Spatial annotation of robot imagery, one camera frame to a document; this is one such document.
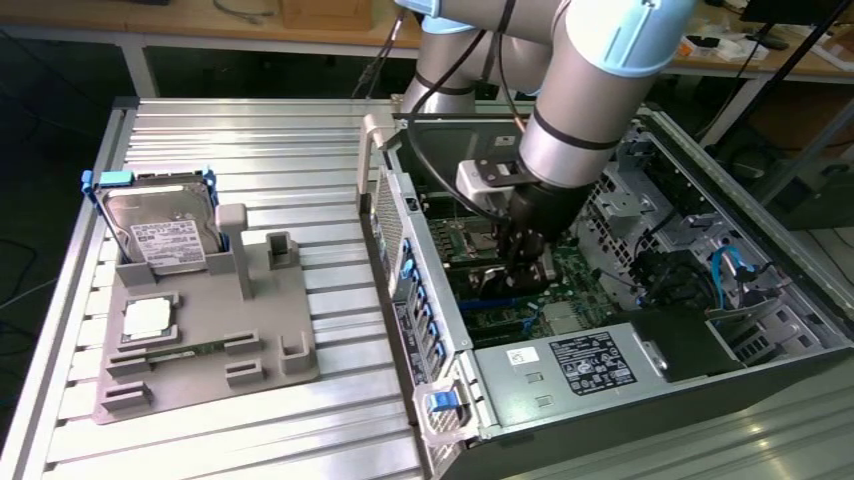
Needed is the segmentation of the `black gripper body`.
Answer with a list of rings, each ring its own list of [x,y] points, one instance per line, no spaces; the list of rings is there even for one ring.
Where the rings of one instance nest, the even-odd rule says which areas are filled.
[[[508,203],[512,236],[532,232],[547,243],[559,240],[588,199],[592,185],[562,188],[544,182],[516,185]]]

